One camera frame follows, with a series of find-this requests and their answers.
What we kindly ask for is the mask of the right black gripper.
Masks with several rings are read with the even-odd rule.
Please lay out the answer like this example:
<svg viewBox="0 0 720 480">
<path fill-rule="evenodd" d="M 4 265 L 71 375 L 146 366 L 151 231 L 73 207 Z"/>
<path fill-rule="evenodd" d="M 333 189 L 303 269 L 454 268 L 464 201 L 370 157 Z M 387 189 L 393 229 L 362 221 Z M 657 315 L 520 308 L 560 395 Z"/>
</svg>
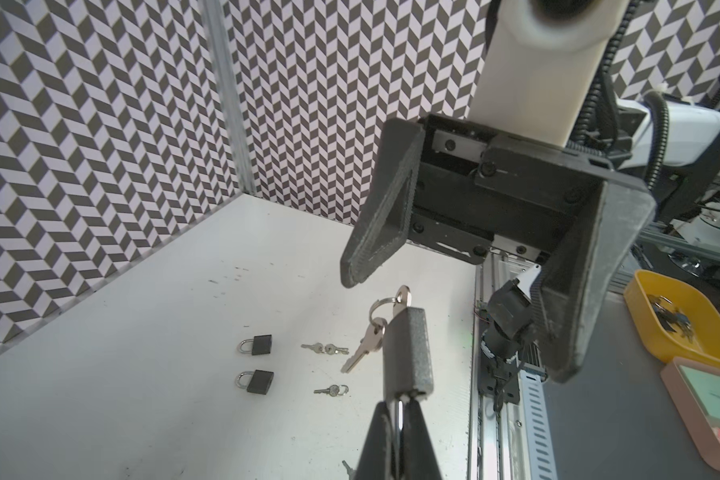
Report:
<svg viewBox="0 0 720 480">
<path fill-rule="evenodd" d="M 438 114 L 418 123 L 383 125 L 342 285 L 365 282 L 408 237 L 470 264 L 492 249 L 549 259 L 531 285 L 533 325 L 550 379 L 567 382 L 613 276 L 654 218 L 654 197 L 640 180 L 598 186 L 595 170 L 611 162 L 576 143 L 557 148 Z"/>
</svg>

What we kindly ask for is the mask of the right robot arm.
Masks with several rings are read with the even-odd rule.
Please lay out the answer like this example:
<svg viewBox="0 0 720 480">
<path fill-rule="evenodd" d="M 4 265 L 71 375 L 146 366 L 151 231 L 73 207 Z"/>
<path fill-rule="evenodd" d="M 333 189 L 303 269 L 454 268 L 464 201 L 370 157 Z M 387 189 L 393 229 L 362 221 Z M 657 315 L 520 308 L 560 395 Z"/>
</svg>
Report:
<svg viewBox="0 0 720 480">
<path fill-rule="evenodd" d="M 581 368 L 606 288 L 648 224 L 697 189 L 654 193 L 664 166 L 720 166 L 720 112 L 651 91 L 630 151 L 551 146 L 431 114 L 382 128 L 368 197 L 340 260 L 346 287 L 367 280 L 407 241 L 471 264 L 498 248 L 540 265 L 528 293 L 501 289 L 487 304 L 493 353 L 539 343 L 551 377 Z"/>
</svg>

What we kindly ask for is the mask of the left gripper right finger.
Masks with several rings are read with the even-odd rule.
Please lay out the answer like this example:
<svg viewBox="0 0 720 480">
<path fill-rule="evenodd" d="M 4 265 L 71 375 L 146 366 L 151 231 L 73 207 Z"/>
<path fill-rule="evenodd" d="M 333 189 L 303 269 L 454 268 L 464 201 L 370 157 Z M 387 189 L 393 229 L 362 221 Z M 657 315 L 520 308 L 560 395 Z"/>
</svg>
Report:
<svg viewBox="0 0 720 480">
<path fill-rule="evenodd" d="M 407 480 L 441 480 L 442 475 L 434 453 L 420 404 L 411 399 L 403 405 L 401 433 L 401 474 Z"/>
</svg>

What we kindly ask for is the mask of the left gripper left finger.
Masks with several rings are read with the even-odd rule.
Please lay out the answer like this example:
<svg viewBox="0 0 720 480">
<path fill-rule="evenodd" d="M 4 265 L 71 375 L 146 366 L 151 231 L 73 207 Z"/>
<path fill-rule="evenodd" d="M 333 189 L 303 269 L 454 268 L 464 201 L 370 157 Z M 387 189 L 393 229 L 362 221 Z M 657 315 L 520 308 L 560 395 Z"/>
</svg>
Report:
<svg viewBox="0 0 720 480">
<path fill-rule="evenodd" d="M 355 470 L 355 480 L 390 480 L 393 466 L 392 421 L 385 402 L 373 412 Z"/>
</svg>

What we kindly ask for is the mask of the silver key set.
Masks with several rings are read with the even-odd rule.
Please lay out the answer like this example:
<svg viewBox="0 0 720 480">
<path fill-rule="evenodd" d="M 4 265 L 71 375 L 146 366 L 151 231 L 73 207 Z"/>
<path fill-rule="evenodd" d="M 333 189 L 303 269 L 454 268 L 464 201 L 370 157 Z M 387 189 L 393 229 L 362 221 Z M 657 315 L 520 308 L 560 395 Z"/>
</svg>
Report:
<svg viewBox="0 0 720 480">
<path fill-rule="evenodd" d="M 327 355 L 348 355 L 349 350 L 344 347 L 338 347 L 334 344 L 322 344 L 322 343 L 313 343 L 313 344 L 302 344 L 301 347 L 303 349 L 310 350 L 317 354 L 327 354 Z"/>
<path fill-rule="evenodd" d="M 324 394 L 331 397 L 339 397 L 346 395 L 349 392 L 349 386 L 344 384 L 332 384 L 329 387 L 316 389 L 313 391 L 314 394 Z"/>
</svg>

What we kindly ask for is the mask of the black padlock top with keys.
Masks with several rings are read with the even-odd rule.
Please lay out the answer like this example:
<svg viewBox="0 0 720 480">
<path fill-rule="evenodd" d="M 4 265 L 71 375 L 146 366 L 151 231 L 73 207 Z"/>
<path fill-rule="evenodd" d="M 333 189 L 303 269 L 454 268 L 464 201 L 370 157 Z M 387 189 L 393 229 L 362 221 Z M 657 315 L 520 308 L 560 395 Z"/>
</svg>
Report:
<svg viewBox="0 0 720 480">
<path fill-rule="evenodd" d="M 401 433 L 403 405 L 415 399 L 421 406 L 434 390 L 434 377 L 425 311 L 412 305 L 403 285 L 395 296 L 380 299 L 369 310 L 369 325 L 358 349 L 342 366 L 351 372 L 367 355 L 383 356 L 383 399 L 392 421 L 392 479 L 402 479 Z"/>
</svg>

